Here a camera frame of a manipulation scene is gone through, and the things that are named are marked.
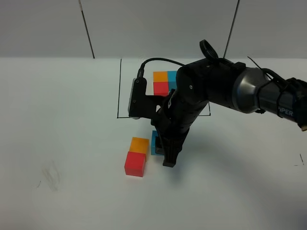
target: black cable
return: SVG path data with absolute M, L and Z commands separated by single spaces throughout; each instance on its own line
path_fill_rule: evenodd
M 141 67 L 138 71 L 138 78 L 142 78 L 143 75 L 144 75 L 144 68 L 145 68 L 145 65 L 150 62 L 150 61 L 167 61 L 167 62 L 170 62 L 170 63 L 173 63 L 173 64 L 176 64 L 176 65 L 179 65 L 179 66 L 185 66 L 184 64 L 180 63 L 180 62 L 177 62 L 177 61 L 173 61 L 173 60 L 170 60 L 170 59 L 167 59 L 167 58 L 163 58 L 163 57 L 153 57 L 153 58 L 150 58 L 150 59 L 147 59 L 146 61 L 144 61 L 142 64 L 141 64 Z

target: robotic arm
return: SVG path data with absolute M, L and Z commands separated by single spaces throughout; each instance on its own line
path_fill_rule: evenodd
M 151 119 L 159 134 L 156 150 L 164 154 L 164 166 L 176 164 L 189 127 L 208 102 L 243 113 L 268 111 L 307 130 L 306 82 L 284 80 L 270 69 L 249 68 L 244 63 L 219 58 L 206 40 L 200 42 L 200 47 L 205 59 L 187 65 L 171 61 L 182 67 L 177 71 L 177 89 L 166 97 L 145 95 L 147 82 L 143 74 L 148 61 L 167 59 L 145 61 L 133 80 L 129 116 Z

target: colored block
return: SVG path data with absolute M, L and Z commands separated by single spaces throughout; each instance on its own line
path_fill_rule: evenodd
M 168 89 L 171 91 L 171 89 L 177 89 L 177 84 L 175 81 L 169 81 L 168 82 Z
M 153 72 L 154 82 L 167 82 L 167 72 Z
M 129 151 L 144 154 L 145 159 L 147 160 L 148 147 L 149 147 L 149 139 L 132 138 Z
M 144 154 L 129 151 L 125 162 L 126 175 L 143 177 L 145 162 Z
M 167 81 L 168 82 L 170 82 L 170 81 L 176 82 L 176 74 L 177 74 L 177 71 L 168 71 L 167 72 Z
M 162 154 L 156 153 L 156 149 L 155 149 L 155 139 L 156 139 L 156 137 L 158 137 L 158 132 L 156 130 L 153 130 L 152 145 L 151 145 L 151 155 L 163 156 Z
M 154 95 L 168 96 L 168 82 L 154 82 L 153 93 Z

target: red cube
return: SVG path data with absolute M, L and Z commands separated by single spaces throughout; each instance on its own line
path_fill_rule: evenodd
M 128 152 L 125 163 L 126 175 L 143 177 L 145 157 L 146 155 L 143 153 Z
M 168 96 L 168 82 L 154 82 L 153 93 L 154 95 Z

